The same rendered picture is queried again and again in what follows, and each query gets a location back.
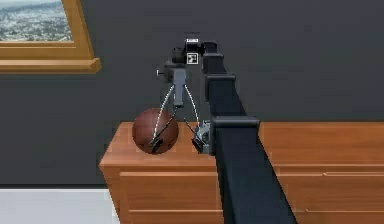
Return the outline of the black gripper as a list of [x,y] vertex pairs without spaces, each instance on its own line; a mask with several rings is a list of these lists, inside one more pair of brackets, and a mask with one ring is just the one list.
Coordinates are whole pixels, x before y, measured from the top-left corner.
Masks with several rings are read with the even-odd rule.
[[158,77],[162,77],[165,83],[169,83],[172,86],[169,88],[167,94],[164,97],[164,100],[161,104],[160,111],[158,113],[155,128],[153,132],[153,138],[150,141],[150,145],[152,147],[152,153],[156,153],[162,144],[162,140],[159,136],[162,132],[167,128],[167,125],[160,130],[159,124],[160,119],[162,117],[163,111],[169,101],[170,95],[174,90],[174,98],[173,105],[177,108],[181,108],[184,106],[183,101],[183,91],[187,92],[187,95],[191,101],[193,113],[196,119],[196,122],[199,123],[199,114],[197,111],[197,107],[195,101],[192,97],[192,93],[190,92],[187,84],[187,72],[186,72],[186,59],[185,59],[185,49],[181,47],[175,47],[171,51],[171,57],[168,61],[164,63],[164,65],[156,71]]

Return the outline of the brown basketball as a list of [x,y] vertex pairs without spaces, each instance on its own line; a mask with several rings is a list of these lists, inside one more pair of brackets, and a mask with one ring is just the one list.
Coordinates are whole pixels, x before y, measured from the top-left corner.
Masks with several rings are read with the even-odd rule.
[[159,108],[151,108],[143,111],[136,117],[132,126],[132,138],[136,146],[147,154],[156,155],[165,153],[175,145],[178,139],[178,123],[169,112],[164,110],[160,119],[159,129],[162,130],[165,125],[167,125],[167,128],[159,136],[162,140],[160,148],[156,153],[152,153],[150,141],[153,138],[153,132],[159,111]]

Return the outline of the small grey black object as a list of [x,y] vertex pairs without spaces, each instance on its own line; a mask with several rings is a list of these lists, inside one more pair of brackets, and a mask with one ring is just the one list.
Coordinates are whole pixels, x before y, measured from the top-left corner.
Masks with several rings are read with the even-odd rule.
[[210,121],[203,120],[194,129],[192,144],[200,154],[210,153]]

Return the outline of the brown wooden chest of drawers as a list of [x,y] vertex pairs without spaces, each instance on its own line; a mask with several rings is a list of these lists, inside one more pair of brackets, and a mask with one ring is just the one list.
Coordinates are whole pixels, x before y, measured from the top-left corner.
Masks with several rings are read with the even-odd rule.
[[[298,224],[384,224],[384,122],[264,122],[259,131]],[[120,224],[224,224],[213,157],[185,124],[142,152],[119,125],[99,168]]]

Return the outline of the wooden framed window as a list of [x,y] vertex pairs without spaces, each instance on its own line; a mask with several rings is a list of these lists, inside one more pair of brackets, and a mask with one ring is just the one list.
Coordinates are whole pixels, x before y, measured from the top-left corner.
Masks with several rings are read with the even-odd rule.
[[95,74],[81,0],[0,0],[0,74]]

